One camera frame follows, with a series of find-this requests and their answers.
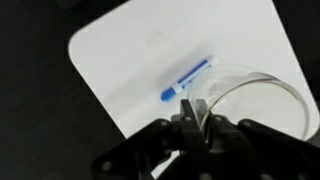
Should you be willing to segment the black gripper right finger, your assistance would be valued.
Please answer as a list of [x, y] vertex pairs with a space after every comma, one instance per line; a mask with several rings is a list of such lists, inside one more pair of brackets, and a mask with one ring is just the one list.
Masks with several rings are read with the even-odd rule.
[[212, 153], [233, 153], [245, 168], [272, 180], [320, 180], [320, 148], [251, 119], [237, 125], [197, 99]]

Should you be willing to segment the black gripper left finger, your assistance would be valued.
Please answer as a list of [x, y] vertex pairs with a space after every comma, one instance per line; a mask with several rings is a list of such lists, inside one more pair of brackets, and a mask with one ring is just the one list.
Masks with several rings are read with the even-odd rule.
[[156, 180], [198, 178], [207, 144], [186, 99], [175, 120], [156, 119], [100, 155], [91, 166], [93, 180], [147, 180], [174, 151], [179, 151], [178, 157]]

